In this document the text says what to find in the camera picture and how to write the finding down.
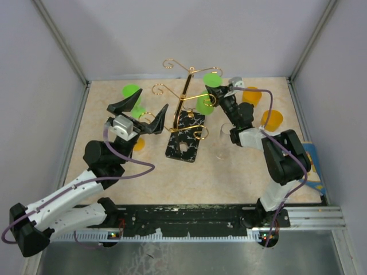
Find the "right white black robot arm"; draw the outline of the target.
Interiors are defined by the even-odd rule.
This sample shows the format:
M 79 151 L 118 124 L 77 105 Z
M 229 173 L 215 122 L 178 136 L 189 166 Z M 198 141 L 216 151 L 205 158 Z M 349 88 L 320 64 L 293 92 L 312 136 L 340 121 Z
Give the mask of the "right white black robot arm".
M 264 155 L 270 183 L 265 193 L 257 200 L 253 223 L 267 227 L 276 221 L 287 198 L 307 182 L 311 163 L 298 135 L 293 129 L 270 135 L 266 131 L 269 118 L 264 124 L 253 126 L 253 109 L 250 103 L 237 103 L 235 93 L 246 88 L 233 84 L 205 87 L 214 107 L 221 107 L 232 128 L 231 142 L 239 147 L 254 148 Z

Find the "clear wine glass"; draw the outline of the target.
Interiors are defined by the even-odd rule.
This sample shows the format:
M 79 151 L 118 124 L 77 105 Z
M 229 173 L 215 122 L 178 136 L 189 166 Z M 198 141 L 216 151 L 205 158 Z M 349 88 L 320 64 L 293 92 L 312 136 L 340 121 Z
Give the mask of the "clear wine glass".
M 232 144 L 230 137 L 230 130 L 233 125 L 231 123 L 224 123 L 220 128 L 218 142 L 216 145 L 216 157 L 224 160 L 229 156 L 230 146 Z

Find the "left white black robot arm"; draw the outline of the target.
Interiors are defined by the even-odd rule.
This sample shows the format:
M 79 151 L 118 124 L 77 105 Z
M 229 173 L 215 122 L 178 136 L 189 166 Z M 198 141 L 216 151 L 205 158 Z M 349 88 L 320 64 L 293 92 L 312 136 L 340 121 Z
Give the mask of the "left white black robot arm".
M 141 89 L 130 97 L 110 104 L 103 129 L 103 140 L 91 140 L 84 150 L 87 169 L 70 183 L 34 203 L 17 203 L 9 210 L 9 225 L 1 235 L 4 243 L 16 244 L 23 257 L 43 251 L 54 239 L 90 226 L 113 227 L 118 223 L 119 210 L 110 198 L 78 208 L 79 202 L 98 194 L 120 180 L 138 178 L 155 169 L 148 162 L 134 160 L 132 152 L 141 135 L 160 134 L 164 129 L 168 105 L 165 104 L 150 123 L 128 116 L 138 101 Z M 125 176 L 123 164 L 130 162 L 146 166 L 147 170 Z M 10 231 L 13 241 L 6 239 Z

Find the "green plastic wine glass front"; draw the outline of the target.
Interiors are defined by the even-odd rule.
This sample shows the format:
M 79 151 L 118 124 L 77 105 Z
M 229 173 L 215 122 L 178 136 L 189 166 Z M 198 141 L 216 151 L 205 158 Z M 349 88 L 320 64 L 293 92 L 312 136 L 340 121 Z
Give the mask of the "green plastic wine glass front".
M 222 84 L 222 78 L 217 73 L 207 73 L 203 77 L 203 82 L 210 88 L 217 88 Z M 212 96 L 207 90 L 201 93 L 201 97 L 197 98 L 196 110 L 202 115 L 210 115 L 214 111 L 212 104 Z

